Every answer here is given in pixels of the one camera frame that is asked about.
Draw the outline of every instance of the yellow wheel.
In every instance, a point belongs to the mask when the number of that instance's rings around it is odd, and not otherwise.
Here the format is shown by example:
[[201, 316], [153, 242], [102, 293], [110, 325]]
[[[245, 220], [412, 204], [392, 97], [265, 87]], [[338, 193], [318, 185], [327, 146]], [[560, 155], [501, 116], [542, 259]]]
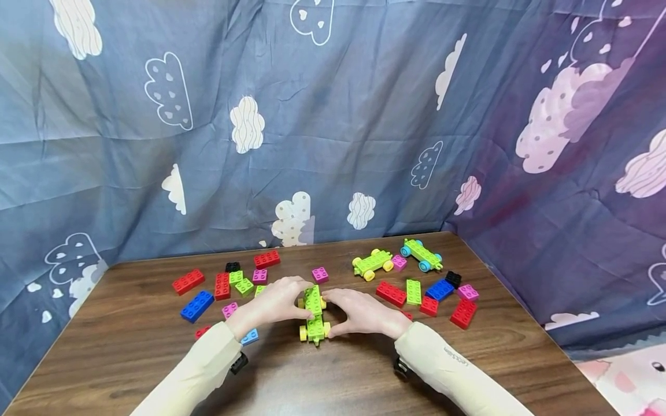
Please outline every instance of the yellow wheel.
[[385, 272], [390, 272], [393, 270], [393, 262], [391, 260], [386, 260], [386, 263], [382, 265], [382, 268]]
[[366, 282], [369, 282], [370, 280], [374, 279], [374, 272], [372, 270], [368, 270], [367, 272], [363, 273], [363, 278], [366, 280]]

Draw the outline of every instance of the pink building block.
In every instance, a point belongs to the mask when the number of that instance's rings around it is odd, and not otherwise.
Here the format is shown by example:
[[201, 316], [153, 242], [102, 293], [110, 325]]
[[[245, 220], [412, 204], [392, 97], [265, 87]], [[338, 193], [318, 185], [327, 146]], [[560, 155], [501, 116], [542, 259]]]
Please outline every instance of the pink building block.
[[396, 254], [395, 256], [393, 256], [392, 261], [393, 261], [393, 265], [395, 266], [395, 269], [398, 270], [399, 272], [401, 272], [402, 269], [404, 269], [405, 266], [407, 266], [407, 259], [405, 259], [404, 257], [402, 257], [399, 254]]
[[472, 285], [467, 284], [458, 288], [458, 296], [460, 296], [461, 299], [467, 299], [474, 302], [479, 298], [479, 292], [475, 291]]
[[268, 281], [268, 270], [255, 270], [252, 274], [252, 283], [256, 285], [265, 285]]
[[312, 277], [317, 284], [328, 282], [328, 273], [323, 267], [318, 267], [312, 271]]
[[222, 313], [224, 314], [225, 319], [229, 319], [232, 313], [234, 313], [238, 309], [238, 304], [236, 302], [232, 304], [228, 304], [227, 306], [222, 308]]

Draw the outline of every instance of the left hand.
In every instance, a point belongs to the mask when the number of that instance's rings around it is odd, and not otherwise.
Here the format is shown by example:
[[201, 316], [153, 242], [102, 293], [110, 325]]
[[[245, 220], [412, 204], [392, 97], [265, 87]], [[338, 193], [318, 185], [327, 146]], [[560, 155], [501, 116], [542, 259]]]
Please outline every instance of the left hand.
[[300, 276], [288, 276], [266, 286], [263, 292], [249, 303], [239, 307], [227, 319], [226, 324], [234, 337], [242, 339], [252, 328], [264, 323], [287, 319], [312, 319], [312, 312], [294, 305], [296, 298], [312, 282]]

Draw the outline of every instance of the right hand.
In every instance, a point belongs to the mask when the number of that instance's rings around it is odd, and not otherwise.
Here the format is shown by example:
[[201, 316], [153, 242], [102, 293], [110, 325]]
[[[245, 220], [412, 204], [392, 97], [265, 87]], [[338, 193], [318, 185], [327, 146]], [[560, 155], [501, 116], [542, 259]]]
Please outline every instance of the right hand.
[[331, 327], [329, 338], [345, 333], [383, 333], [398, 339], [412, 324], [402, 312], [387, 308], [371, 295], [351, 289], [331, 289], [322, 292], [325, 301], [336, 304], [347, 320]]

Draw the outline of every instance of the red building block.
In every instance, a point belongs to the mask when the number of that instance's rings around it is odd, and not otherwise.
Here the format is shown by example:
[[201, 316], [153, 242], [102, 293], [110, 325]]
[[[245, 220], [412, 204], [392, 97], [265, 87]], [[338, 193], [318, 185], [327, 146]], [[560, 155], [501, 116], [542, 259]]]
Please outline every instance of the red building block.
[[213, 292], [215, 300], [228, 299], [231, 296], [231, 288], [229, 287], [229, 273], [217, 273], [215, 276], [215, 292]]
[[206, 332], [208, 332], [209, 329], [210, 329], [210, 325], [204, 326], [203, 328], [201, 328], [200, 330], [198, 330], [197, 332], [194, 333], [194, 339], [201, 338]]
[[259, 254], [258, 256], [254, 257], [254, 265], [258, 269], [265, 269], [270, 266], [275, 266], [278, 263], [280, 263], [280, 256], [276, 250]]
[[439, 306], [440, 303], [435, 299], [424, 296], [419, 310], [428, 316], [436, 317]]
[[470, 326], [474, 312], [476, 312], [476, 304], [467, 299], [461, 299], [454, 314], [451, 315], [450, 321], [462, 329], [467, 329]]
[[204, 280], [205, 280], [204, 274], [201, 273], [201, 270], [194, 269], [185, 276], [177, 279], [175, 282], [171, 284], [171, 286], [173, 286], [178, 296], [181, 296], [184, 293], [190, 291], [192, 288], [203, 283]]
[[396, 286], [393, 286], [392, 284], [386, 283], [384, 281], [379, 283], [376, 293], [377, 296], [383, 300], [394, 304], [399, 308], [402, 308], [402, 306], [405, 304], [405, 301], [407, 300], [407, 292], [400, 290]]

